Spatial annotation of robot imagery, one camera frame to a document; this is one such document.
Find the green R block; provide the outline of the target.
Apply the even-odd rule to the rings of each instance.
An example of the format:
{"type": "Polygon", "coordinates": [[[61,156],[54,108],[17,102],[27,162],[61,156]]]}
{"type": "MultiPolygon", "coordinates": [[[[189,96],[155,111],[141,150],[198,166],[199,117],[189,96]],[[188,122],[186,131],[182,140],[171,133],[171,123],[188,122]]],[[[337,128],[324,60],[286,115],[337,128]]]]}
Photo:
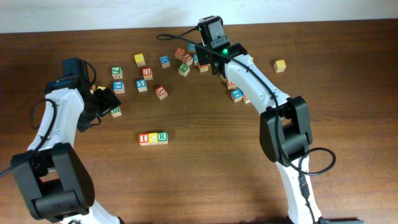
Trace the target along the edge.
{"type": "Polygon", "coordinates": [[[168,136],[167,132],[159,132],[157,139],[158,139],[159,144],[168,144],[169,143],[169,136],[168,136]]]}

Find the red I block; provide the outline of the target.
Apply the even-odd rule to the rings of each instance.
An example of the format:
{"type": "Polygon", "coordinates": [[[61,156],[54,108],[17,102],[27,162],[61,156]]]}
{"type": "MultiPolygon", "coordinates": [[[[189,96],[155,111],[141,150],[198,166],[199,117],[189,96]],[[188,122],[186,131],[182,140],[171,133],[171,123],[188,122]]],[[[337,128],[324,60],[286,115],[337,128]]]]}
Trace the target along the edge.
{"type": "Polygon", "coordinates": [[[139,134],[139,144],[141,146],[149,145],[149,135],[147,133],[139,134]]]}

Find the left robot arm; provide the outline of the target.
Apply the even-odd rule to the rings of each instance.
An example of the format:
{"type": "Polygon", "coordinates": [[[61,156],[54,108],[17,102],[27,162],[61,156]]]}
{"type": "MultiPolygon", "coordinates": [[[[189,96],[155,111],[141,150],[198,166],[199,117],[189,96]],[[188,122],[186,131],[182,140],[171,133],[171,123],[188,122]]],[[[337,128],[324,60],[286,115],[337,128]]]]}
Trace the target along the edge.
{"type": "Polygon", "coordinates": [[[36,137],[11,160],[30,215],[52,223],[122,223],[96,201],[93,181],[74,150],[76,132],[93,127],[120,101],[109,88],[92,91],[77,77],[48,83],[44,101],[36,137]]]}

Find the yellow C block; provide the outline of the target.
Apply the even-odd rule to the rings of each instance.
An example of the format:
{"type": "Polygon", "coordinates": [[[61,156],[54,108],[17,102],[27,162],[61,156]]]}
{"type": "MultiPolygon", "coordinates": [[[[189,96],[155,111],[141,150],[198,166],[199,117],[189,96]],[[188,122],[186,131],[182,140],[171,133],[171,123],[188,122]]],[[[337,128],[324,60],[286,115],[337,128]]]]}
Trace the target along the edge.
{"type": "Polygon", "coordinates": [[[159,143],[158,133],[149,133],[148,134],[148,143],[149,145],[154,145],[159,143]]]}

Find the red A block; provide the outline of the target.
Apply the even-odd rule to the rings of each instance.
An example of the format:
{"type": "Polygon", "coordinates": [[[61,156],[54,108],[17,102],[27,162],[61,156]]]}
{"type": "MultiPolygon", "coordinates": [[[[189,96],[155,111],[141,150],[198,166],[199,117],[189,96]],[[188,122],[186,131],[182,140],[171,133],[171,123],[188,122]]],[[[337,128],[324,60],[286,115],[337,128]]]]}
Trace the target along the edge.
{"type": "Polygon", "coordinates": [[[198,69],[200,72],[207,72],[209,69],[209,65],[199,65],[198,69]]]}

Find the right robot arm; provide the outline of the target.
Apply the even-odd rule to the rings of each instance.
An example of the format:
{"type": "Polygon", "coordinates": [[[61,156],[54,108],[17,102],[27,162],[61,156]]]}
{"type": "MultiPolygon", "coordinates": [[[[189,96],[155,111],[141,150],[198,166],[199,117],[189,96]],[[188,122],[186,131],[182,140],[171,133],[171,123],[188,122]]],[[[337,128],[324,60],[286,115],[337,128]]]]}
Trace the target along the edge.
{"type": "Polygon", "coordinates": [[[309,155],[312,130],[308,105],[301,97],[291,98],[275,87],[255,66],[241,44],[213,49],[195,46],[200,65],[233,82],[251,100],[260,114],[260,144],[280,173],[288,201],[291,223],[321,223],[322,214],[313,195],[309,155]]]}

